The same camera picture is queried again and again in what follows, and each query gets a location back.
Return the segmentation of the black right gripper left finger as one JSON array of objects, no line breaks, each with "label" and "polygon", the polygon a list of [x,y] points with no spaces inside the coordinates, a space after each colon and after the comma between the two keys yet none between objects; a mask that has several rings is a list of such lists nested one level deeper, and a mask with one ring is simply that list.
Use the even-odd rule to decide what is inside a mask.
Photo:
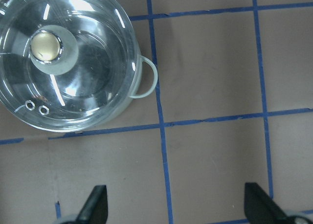
[{"label": "black right gripper left finger", "polygon": [[106,185],[93,188],[79,212],[77,224],[106,224],[108,220],[108,194]]}]

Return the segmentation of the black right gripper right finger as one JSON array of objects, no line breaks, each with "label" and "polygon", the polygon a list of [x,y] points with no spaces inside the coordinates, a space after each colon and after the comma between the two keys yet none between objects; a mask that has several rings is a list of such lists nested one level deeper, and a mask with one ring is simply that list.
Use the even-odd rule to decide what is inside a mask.
[{"label": "black right gripper right finger", "polygon": [[287,224],[288,217],[255,182],[245,183],[244,213],[250,224]]}]

